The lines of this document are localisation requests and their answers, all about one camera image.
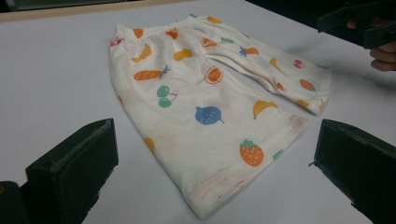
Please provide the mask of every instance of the yellow fruit print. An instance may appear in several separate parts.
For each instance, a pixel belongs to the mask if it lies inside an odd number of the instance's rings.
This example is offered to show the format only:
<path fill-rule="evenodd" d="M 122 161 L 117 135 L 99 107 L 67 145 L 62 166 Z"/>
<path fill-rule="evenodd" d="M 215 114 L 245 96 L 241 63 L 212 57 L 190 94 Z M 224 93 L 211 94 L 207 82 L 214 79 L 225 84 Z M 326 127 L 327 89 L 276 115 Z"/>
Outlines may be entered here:
<path fill-rule="evenodd" d="M 324 102 L 322 99 L 320 99 L 320 106 L 319 109 L 322 110 L 324 106 L 326 105 L 326 102 Z"/>
<path fill-rule="evenodd" d="M 307 108 L 309 106 L 309 103 L 305 100 L 298 100 L 295 104 L 303 108 Z"/>
<path fill-rule="evenodd" d="M 190 58 L 191 56 L 192 52 L 190 49 L 183 49 L 182 51 L 178 51 L 174 54 L 174 59 L 179 62 L 185 58 Z"/>
<path fill-rule="evenodd" d="M 149 45 L 146 45 L 146 47 L 143 49 L 143 52 L 139 55 L 139 57 L 132 58 L 132 61 L 138 63 L 140 60 L 145 59 L 150 55 L 151 55 L 151 47 Z"/>
<path fill-rule="evenodd" d="M 276 68 L 277 71 L 279 71 L 280 73 L 283 74 L 282 70 L 280 70 L 280 68 L 276 65 L 276 59 L 275 59 L 275 58 L 272 58 L 272 59 L 270 60 L 270 64 L 271 64 L 274 68 Z"/>
<path fill-rule="evenodd" d="M 277 105 L 274 102 L 267 102 L 267 101 L 262 101 L 258 100 L 256 104 L 253 106 L 253 116 L 254 119 L 266 108 L 268 107 L 277 107 Z"/>
<path fill-rule="evenodd" d="M 148 148 L 150 149 L 152 154 L 154 154 L 155 153 L 154 141 L 151 138 L 147 137 L 147 138 L 145 138 L 145 142 L 148 145 Z"/>
<path fill-rule="evenodd" d="M 221 23 L 222 23 L 221 20 L 218 20 L 218 19 L 216 19 L 216 18 L 214 18 L 214 17 L 212 17 L 212 16 L 208 16 L 206 20 L 207 20 L 207 21 L 210 21 L 210 22 L 212 22 L 212 23 L 216 23 L 216 24 L 221 24 Z"/>
<path fill-rule="evenodd" d="M 239 145 L 239 152 L 241 154 L 242 160 L 247 165 L 256 167 L 262 164 L 264 159 L 264 152 L 260 147 L 253 143 L 253 141 L 244 140 L 242 144 Z"/>

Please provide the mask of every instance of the blue fruit print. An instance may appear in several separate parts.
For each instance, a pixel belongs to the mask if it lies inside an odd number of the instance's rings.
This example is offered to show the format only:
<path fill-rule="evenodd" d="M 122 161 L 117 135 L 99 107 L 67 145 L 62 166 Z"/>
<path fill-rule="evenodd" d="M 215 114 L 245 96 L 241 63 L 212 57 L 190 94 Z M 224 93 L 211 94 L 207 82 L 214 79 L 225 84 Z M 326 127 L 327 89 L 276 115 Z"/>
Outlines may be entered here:
<path fill-rule="evenodd" d="M 196 107 L 197 111 L 195 113 L 195 118 L 198 122 L 206 125 L 206 124 L 214 124 L 218 121 L 224 123 L 221 120 L 221 111 L 215 106 L 208 107 Z"/>

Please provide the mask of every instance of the elastic waistband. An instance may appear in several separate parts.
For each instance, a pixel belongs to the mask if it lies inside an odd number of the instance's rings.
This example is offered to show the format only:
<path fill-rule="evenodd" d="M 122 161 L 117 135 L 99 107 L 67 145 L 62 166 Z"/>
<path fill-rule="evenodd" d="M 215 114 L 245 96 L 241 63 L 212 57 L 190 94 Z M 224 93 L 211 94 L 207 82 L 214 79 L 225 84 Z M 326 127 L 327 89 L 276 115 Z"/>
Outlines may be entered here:
<path fill-rule="evenodd" d="M 122 24 L 118 24 L 116 26 L 116 36 L 124 39 L 138 39 L 140 37 L 148 36 L 148 35 L 156 35 L 163 33 L 167 30 L 178 28 L 181 26 L 188 26 L 192 24 L 197 24 L 205 21 L 207 16 L 204 17 L 193 17 L 189 16 L 187 19 L 183 21 L 176 21 L 169 25 L 164 26 L 154 26 L 149 28 L 128 28 Z"/>

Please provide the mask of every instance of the white fabric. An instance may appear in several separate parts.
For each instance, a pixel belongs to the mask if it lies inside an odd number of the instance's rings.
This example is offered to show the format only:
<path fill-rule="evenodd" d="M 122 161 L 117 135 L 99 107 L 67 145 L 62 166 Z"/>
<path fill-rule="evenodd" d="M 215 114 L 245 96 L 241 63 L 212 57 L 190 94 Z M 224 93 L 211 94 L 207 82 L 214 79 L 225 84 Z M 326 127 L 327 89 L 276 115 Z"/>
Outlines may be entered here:
<path fill-rule="evenodd" d="M 112 81 L 126 112 L 198 217 L 248 184 L 306 122 L 208 59 L 315 114 L 329 94 L 329 70 L 213 17 L 145 29 L 118 25 L 110 51 Z"/>

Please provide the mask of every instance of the finger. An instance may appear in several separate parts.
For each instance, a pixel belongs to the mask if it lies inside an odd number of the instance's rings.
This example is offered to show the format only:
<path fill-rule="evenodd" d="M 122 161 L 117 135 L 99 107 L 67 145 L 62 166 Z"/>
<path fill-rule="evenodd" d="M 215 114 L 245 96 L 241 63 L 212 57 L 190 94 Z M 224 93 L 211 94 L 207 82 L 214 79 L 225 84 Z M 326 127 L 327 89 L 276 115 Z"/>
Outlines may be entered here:
<path fill-rule="evenodd" d="M 381 72 L 395 71 L 396 63 L 386 63 L 379 60 L 373 60 L 371 66 Z"/>
<path fill-rule="evenodd" d="M 349 21 L 349 22 L 346 24 L 346 27 L 347 27 L 347 28 L 350 28 L 350 29 L 356 29 L 356 22 L 355 22 L 355 21 Z"/>
<path fill-rule="evenodd" d="M 380 25 L 386 24 L 386 23 L 388 23 L 388 22 L 389 22 L 389 21 L 382 20 L 380 17 L 374 17 L 374 18 L 372 18 L 372 23 L 371 23 L 371 25 L 372 25 L 372 26 L 380 26 Z"/>
<path fill-rule="evenodd" d="M 396 53 L 394 52 L 387 52 L 382 49 L 371 49 L 370 55 L 385 63 L 396 63 Z"/>
<path fill-rule="evenodd" d="M 396 52 L 396 42 L 390 42 L 386 45 L 379 47 L 379 49 L 382 49 L 386 52 L 395 53 Z"/>

